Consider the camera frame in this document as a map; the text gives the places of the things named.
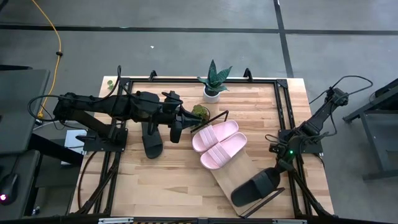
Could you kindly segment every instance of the black slipper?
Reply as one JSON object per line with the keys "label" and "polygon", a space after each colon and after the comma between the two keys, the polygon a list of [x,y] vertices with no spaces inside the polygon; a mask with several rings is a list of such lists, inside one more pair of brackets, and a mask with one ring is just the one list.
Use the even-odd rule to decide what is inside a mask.
{"label": "black slipper", "polygon": [[232,203],[242,207],[271,194],[279,185],[280,175],[275,168],[266,168],[231,193]]}
{"label": "black slipper", "polygon": [[159,130],[156,128],[152,135],[148,135],[148,123],[141,123],[142,142],[144,143],[145,154],[148,159],[155,159],[163,151],[163,142]]}

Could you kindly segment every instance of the concrete floor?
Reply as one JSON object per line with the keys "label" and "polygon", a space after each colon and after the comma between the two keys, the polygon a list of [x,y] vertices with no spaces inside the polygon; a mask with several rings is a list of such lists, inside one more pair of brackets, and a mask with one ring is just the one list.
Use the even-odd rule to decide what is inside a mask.
{"label": "concrete floor", "polygon": [[[272,0],[40,0],[58,25],[121,27],[216,27],[277,29]],[[286,29],[397,30],[395,0],[280,0]],[[47,24],[29,0],[10,1],[0,23]],[[60,32],[64,56],[54,94],[99,92],[102,77],[115,75],[197,76],[215,59],[233,65],[240,77],[246,67],[255,77],[286,77],[279,34],[183,32]],[[341,118],[368,102],[369,95],[397,78],[398,36],[287,35],[294,77],[304,78],[308,99],[314,99],[343,75],[362,75],[374,86],[350,97],[335,111],[338,134],[322,141],[326,176],[335,213],[344,218],[398,221],[398,178],[363,182],[377,171],[360,121]],[[53,72],[58,45],[52,31],[0,30],[0,64],[28,65]],[[353,91],[366,85],[345,80]],[[311,105],[315,111],[322,103]],[[55,100],[49,100],[52,110]],[[325,130],[331,129],[329,122]],[[39,134],[56,138],[52,126]]]}

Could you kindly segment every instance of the wooden tabletop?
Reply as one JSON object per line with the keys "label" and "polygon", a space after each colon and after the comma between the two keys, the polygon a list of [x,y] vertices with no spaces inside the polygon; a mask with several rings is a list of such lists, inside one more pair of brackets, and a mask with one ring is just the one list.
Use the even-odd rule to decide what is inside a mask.
{"label": "wooden tabletop", "polygon": [[[116,77],[104,77],[99,96],[109,93],[107,81]],[[287,79],[295,123],[311,117],[304,81]],[[279,117],[276,109],[274,87],[270,84],[226,84],[229,91],[221,93],[220,102],[206,104],[203,85],[200,83],[135,83],[133,92],[149,91],[159,95],[162,91],[175,91],[184,101],[183,106],[192,110],[196,104],[206,106],[215,116],[229,110],[228,119],[239,124],[239,131],[248,139],[244,150],[260,170],[275,166],[275,154],[268,151],[265,134],[277,135]],[[285,105],[283,91],[280,90]],[[95,114],[104,123],[110,123],[106,114]],[[146,158],[141,139],[141,125],[128,121],[129,130],[126,150],[122,154],[116,183],[112,216],[132,217],[225,217],[235,218],[232,208],[217,181],[209,170],[200,164],[200,155],[192,149],[190,128],[184,129],[178,144],[170,142],[169,129],[160,125],[164,151],[156,159]],[[93,193],[100,179],[104,153],[97,153],[88,165],[83,177],[81,199],[84,203]],[[325,171],[319,158],[304,154],[304,171],[308,188],[323,207],[333,213]],[[283,173],[280,187],[286,190],[263,206],[251,218],[293,218],[292,199],[287,174]],[[300,208],[304,211],[301,191],[297,186]],[[107,193],[104,194],[102,210]],[[77,210],[77,194],[70,212]]]}

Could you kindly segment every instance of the computer mouse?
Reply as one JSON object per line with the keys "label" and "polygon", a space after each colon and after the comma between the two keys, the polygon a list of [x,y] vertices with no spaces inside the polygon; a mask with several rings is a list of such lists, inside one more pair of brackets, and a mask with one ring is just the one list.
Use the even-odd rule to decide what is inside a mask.
{"label": "computer mouse", "polygon": [[17,198],[18,175],[11,173],[0,180],[0,204],[9,205]]}

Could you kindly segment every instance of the pink slipper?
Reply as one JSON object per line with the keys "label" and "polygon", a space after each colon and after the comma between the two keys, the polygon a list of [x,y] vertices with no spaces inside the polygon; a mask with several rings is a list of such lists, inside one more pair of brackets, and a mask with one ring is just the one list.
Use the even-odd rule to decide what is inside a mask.
{"label": "pink slipper", "polygon": [[233,134],[228,139],[215,144],[200,157],[201,164],[207,169],[216,170],[223,167],[248,142],[242,133]]}
{"label": "pink slipper", "polygon": [[200,130],[192,139],[192,147],[196,152],[207,149],[238,132],[239,126],[235,121],[225,121],[220,124],[210,125]]}

